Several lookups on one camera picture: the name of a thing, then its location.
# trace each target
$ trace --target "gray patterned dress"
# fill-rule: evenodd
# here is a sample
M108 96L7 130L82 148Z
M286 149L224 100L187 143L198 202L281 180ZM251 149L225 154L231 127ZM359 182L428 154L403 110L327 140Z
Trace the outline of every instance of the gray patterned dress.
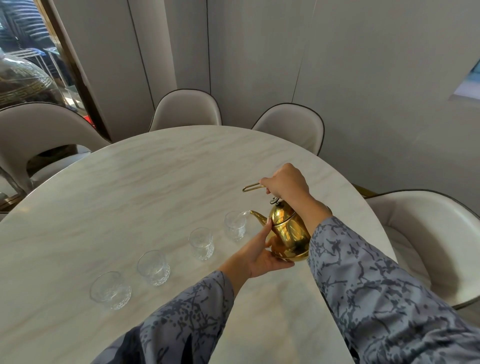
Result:
M355 362L480 363L480 330L339 219L316 228L308 264ZM215 271L93 363L207 363L232 306L230 281Z

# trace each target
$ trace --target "drinking glass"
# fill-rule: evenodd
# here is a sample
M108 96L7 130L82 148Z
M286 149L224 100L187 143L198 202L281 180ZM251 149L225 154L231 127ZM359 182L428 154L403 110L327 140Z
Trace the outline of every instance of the drinking glass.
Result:
M112 310L125 306L132 296L132 288L125 283L120 272L107 272L90 286L90 298Z
M188 241L193 248L193 256L200 260L207 260L213 254L213 235L210 229L197 228L190 233Z
M230 211L225 215L225 227L227 236L237 242L245 235L247 217L245 212Z
M170 266L165 254L159 250L150 250L142 255L138 259L137 271L154 286L164 284L170 276Z

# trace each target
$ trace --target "cream upholstered chair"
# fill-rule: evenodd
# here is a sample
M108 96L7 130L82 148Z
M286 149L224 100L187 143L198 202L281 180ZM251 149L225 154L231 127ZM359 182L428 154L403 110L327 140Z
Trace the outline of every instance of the cream upholstered chair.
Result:
M429 190L393 191L366 201L377 215L399 264L409 244L420 256L428 277L419 277L454 308L480 298L480 219L444 194ZM414 276L415 267L407 267Z
M252 130L278 136L318 155L324 141L324 121L302 105L284 103L272 106Z
M0 110L0 168L29 193L40 183L89 152L66 157L28 177L30 158L47 150L77 144L92 152L110 145L80 115L59 105L32 102Z
M149 132L186 125L222 125L215 99L200 90L172 91L160 100Z

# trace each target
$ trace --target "right hand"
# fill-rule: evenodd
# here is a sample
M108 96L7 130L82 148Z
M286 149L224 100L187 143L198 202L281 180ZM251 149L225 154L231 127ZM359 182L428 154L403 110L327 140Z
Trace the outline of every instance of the right hand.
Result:
M310 194L307 182L302 173L291 163L284 164L271 178L263 177L259 183L272 193L288 202L299 194Z

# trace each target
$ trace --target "marble table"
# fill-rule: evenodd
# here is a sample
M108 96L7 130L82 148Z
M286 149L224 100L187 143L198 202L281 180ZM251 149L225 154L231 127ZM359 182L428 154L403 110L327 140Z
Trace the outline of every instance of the marble table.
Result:
M116 337L216 269L260 229L252 217L242 241L229 241L224 215L267 214L264 190L242 188L286 162L311 193L395 258L360 194L319 157L261 132L188 126L107 146L39 186L0 223L0 362L89 363ZM194 259L189 233L214 232L215 253ZM140 256L166 252L168 281L149 286ZM132 298L107 311L89 298L100 274L118 270ZM240 291L211 363L351 363L307 262L249 280Z

